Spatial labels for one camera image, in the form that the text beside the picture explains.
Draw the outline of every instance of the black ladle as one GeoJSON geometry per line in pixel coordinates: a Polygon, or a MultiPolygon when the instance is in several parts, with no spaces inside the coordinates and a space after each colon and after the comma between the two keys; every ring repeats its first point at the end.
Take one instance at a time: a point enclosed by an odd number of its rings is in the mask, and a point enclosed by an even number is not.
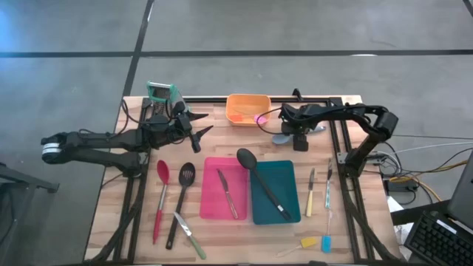
{"type": "MultiPolygon", "coordinates": [[[[186,189],[192,185],[195,179],[195,167],[192,163],[185,163],[179,171],[179,184],[183,187],[180,191],[179,201],[177,202],[176,212],[180,214],[180,209],[183,206],[186,189]]],[[[174,243],[174,236],[176,234],[177,219],[172,220],[171,230],[169,231],[168,241],[166,242],[166,249],[172,249],[174,243]]]]}
{"type": "Polygon", "coordinates": [[[251,153],[251,151],[247,149],[239,149],[236,152],[236,158],[238,158],[239,164],[241,164],[244,168],[250,170],[253,172],[255,177],[258,179],[258,181],[261,183],[261,186],[264,188],[266,194],[268,195],[270,201],[276,206],[278,209],[279,213],[286,219],[287,221],[290,220],[290,214],[286,209],[284,209],[281,206],[281,203],[279,202],[278,198],[273,194],[273,192],[269,189],[268,185],[266,182],[259,176],[258,171],[256,170],[256,164],[258,161],[256,160],[256,157],[254,154],[251,153]]]}

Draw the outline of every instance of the black keyboard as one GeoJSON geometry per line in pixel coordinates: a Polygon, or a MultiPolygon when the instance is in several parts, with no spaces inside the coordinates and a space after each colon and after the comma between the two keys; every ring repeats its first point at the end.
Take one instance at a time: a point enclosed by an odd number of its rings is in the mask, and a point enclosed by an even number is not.
{"type": "Polygon", "coordinates": [[[431,265],[473,266],[473,236],[436,211],[423,213],[404,245],[431,265]]]}

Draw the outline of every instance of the concrete floor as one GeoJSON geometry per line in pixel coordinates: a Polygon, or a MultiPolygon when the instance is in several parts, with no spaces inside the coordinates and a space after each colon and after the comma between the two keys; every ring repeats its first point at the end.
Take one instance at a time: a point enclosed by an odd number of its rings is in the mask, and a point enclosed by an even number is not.
{"type": "MultiPolygon", "coordinates": [[[[0,52],[132,52],[147,0],[0,1],[0,52]]],[[[460,0],[159,0],[143,51],[473,49],[473,18],[460,0]]],[[[49,166],[42,137],[114,128],[131,58],[0,58],[0,161],[45,180],[21,229],[12,265],[82,260],[103,167],[49,166]]],[[[464,142],[473,130],[472,56],[141,58],[131,95],[148,80],[184,95],[257,92],[360,94],[400,118],[396,149],[464,142]]],[[[405,168],[430,169],[450,146],[400,154],[405,168]]],[[[426,175],[443,199],[461,168],[426,175]]],[[[401,202],[412,195],[396,194],[401,202]]],[[[423,192],[409,207],[428,203],[423,192]]]]}

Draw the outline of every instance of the teal tray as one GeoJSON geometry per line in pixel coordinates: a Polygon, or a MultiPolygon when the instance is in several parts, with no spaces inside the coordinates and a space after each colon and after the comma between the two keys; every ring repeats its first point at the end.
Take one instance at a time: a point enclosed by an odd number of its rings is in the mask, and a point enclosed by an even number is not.
{"type": "Polygon", "coordinates": [[[253,222],[256,225],[285,224],[301,221],[299,198],[297,197],[296,178],[293,162],[289,160],[259,162],[256,166],[261,178],[289,211],[290,221],[286,221],[276,206],[269,200],[258,179],[251,173],[251,202],[253,222]]]}

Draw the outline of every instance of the yellow handle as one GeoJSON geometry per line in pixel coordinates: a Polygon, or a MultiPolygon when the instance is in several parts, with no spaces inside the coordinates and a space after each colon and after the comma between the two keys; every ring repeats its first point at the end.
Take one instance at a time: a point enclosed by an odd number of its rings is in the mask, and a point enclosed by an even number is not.
{"type": "Polygon", "coordinates": [[[312,216],[312,191],[309,191],[309,197],[307,198],[307,209],[305,210],[305,216],[312,216]]]}

